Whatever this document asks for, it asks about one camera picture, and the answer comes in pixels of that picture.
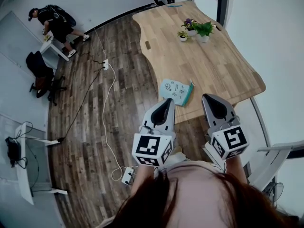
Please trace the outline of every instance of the flower pot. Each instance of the flower pot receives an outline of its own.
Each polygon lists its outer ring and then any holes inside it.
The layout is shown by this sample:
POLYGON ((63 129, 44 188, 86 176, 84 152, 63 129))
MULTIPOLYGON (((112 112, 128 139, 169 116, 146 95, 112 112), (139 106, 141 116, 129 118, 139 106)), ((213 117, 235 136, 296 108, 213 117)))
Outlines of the flower pot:
POLYGON ((189 30, 188 28, 187 28, 187 33, 188 33, 188 36, 195 36, 196 34, 197 34, 197 31, 196 30, 194 30, 194 29, 192 29, 192 30, 189 30))
POLYGON ((186 37, 181 37, 181 36, 180 36, 180 41, 186 41, 186 40, 187 40, 186 37))
POLYGON ((203 42, 203 43, 206 43, 209 40, 209 36, 197 35, 196 38, 198 39, 199 42, 203 42))

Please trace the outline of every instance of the person sitting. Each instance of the person sitting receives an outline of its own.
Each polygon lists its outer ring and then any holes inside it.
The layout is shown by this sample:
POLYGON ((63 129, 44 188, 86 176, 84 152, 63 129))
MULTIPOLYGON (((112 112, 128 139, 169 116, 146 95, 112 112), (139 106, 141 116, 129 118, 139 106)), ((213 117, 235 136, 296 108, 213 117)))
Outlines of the person sitting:
POLYGON ((31 21, 32 18, 37 18, 42 25, 44 25, 43 35, 46 35, 49 31, 52 31, 55 39, 64 44, 66 49, 69 51, 68 58, 71 58, 76 50, 72 48, 71 44, 67 41, 67 35, 72 34, 76 36, 82 36, 83 41, 90 38, 78 30, 72 29, 67 22, 63 19, 54 18, 54 14, 51 13, 47 8, 42 9, 31 9, 28 13, 28 20, 31 21))

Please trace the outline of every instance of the wooden desk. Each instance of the wooden desk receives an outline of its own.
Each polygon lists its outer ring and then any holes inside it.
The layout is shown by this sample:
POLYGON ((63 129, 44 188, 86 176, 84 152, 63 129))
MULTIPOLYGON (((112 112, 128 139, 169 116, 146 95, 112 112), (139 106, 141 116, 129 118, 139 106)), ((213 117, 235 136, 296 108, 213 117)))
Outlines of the wooden desk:
POLYGON ((158 86, 165 78, 195 87, 185 107, 176 106, 175 123, 204 115, 201 98, 204 93, 218 95, 232 105, 265 91, 260 75, 242 57, 226 30, 203 14, 192 1, 177 2, 133 15, 141 28, 142 53, 151 63, 158 86), (207 43, 196 37, 180 42, 177 31, 191 18, 199 23, 211 21, 214 29, 207 43))

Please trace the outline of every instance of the person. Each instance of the person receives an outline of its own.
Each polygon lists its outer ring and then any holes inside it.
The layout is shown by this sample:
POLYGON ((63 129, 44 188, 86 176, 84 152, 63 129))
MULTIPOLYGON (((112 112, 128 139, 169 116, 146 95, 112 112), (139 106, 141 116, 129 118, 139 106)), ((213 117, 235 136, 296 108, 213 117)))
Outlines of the person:
POLYGON ((213 163, 183 161, 154 178, 152 166, 140 165, 130 198, 98 228, 293 226, 267 196, 247 184, 239 156, 227 159, 226 172, 213 163))
POLYGON ((28 13, 28 20, 37 18, 40 23, 44 26, 43 35, 46 35, 49 31, 52 31, 54 38, 64 44, 66 49, 69 51, 68 58, 71 58, 76 50, 71 47, 71 44, 67 41, 67 35, 72 34, 76 36, 82 36, 83 41, 90 38, 78 30, 72 29, 67 22, 62 19, 55 19, 53 13, 49 12, 48 9, 31 9, 28 13))

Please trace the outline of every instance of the desk leg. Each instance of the desk leg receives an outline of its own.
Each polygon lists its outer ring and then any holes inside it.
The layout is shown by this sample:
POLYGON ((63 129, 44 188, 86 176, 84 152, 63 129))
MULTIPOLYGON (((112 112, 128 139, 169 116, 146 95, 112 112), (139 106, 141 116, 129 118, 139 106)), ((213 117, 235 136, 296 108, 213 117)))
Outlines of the desk leg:
POLYGON ((38 193, 40 193, 40 194, 46 194, 46 193, 61 193, 61 194, 67 195, 67 191, 60 190, 60 189, 54 189, 54 188, 52 188, 51 190, 35 192, 35 195, 38 194, 38 193))
POLYGON ((53 48, 54 51, 56 51, 65 61, 69 61, 70 59, 67 58, 66 55, 64 55, 57 47, 55 47, 53 44, 50 46, 53 48))

